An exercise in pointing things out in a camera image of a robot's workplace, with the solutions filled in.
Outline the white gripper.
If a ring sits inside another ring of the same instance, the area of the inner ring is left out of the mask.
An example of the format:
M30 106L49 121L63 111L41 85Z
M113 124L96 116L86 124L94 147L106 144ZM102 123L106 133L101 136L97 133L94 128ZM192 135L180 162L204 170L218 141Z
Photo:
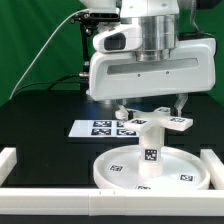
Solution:
M95 53L91 59L88 94L96 101L178 94L174 115L182 116L188 94L211 90L215 84L214 38L181 41L167 60L137 62L133 52ZM122 100L115 116L127 121Z

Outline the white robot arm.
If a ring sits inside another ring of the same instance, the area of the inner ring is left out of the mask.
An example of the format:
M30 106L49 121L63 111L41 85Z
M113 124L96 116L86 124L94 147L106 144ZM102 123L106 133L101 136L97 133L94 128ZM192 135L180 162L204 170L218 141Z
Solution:
M96 101L177 94L215 85L216 41L178 38L178 0L80 0L97 21L88 94Z

